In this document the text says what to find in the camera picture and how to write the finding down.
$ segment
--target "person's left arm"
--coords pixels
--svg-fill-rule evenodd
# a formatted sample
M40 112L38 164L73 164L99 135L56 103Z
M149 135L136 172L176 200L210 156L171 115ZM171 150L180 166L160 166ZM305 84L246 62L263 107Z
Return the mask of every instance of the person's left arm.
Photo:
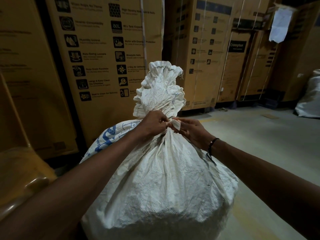
M122 161L142 141L164 132L168 118L151 111L117 142L93 155L0 222L0 239L59 239L98 197Z

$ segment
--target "honeycomb icon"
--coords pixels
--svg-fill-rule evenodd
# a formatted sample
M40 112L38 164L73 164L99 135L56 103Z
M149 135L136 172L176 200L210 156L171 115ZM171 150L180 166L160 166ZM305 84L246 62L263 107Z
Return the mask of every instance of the honeycomb icon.
M120 5L115 3L109 3L110 17L121 18Z

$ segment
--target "white sack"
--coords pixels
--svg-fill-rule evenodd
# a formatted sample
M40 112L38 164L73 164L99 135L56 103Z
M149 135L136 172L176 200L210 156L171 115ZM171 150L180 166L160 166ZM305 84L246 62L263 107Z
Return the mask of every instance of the white sack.
M298 102L296 112L299 117L320 118L320 69L313 71L306 94Z
M177 116L185 105L176 85L182 69L170 62L149 64L150 72L137 89L134 116L161 109ZM106 129L82 161L105 149L135 128L141 119ZM170 128L134 149L111 177L82 218L89 239L213 240L225 226L238 178L214 159L206 158Z

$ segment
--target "forearm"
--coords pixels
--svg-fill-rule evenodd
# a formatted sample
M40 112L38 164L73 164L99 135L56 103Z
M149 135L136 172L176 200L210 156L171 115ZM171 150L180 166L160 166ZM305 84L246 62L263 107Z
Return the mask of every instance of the forearm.
M1 222L0 238L56 239L67 232L81 219L122 161L143 139L142 133L132 130L58 178Z
M217 140L212 155L304 237L319 237L320 187Z

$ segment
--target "hand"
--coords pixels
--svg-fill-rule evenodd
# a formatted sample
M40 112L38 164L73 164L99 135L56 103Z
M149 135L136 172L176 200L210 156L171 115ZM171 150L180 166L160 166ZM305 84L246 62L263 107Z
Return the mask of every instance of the hand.
M215 137L206 131L198 120L177 117L173 119L181 123L180 130L173 128L175 132L188 138L196 147L204 151L208 150L210 142L215 139Z
M153 137L164 132L168 127L168 118L160 111L150 111L136 127L144 137Z

